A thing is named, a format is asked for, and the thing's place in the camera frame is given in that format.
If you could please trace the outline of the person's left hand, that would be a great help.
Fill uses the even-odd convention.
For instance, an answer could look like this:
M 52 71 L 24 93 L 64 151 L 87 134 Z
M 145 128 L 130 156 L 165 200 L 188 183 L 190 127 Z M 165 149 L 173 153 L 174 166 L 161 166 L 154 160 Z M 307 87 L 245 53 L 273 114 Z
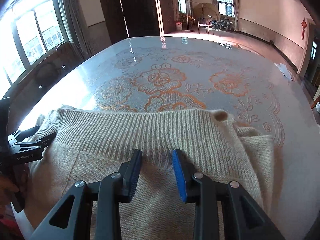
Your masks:
M 17 183 L 13 183 L 7 176 L 1 174 L 1 217 L 7 210 L 14 193 L 20 191 L 25 198 L 27 196 L 29 167 L 27 164 L 14 166 Z

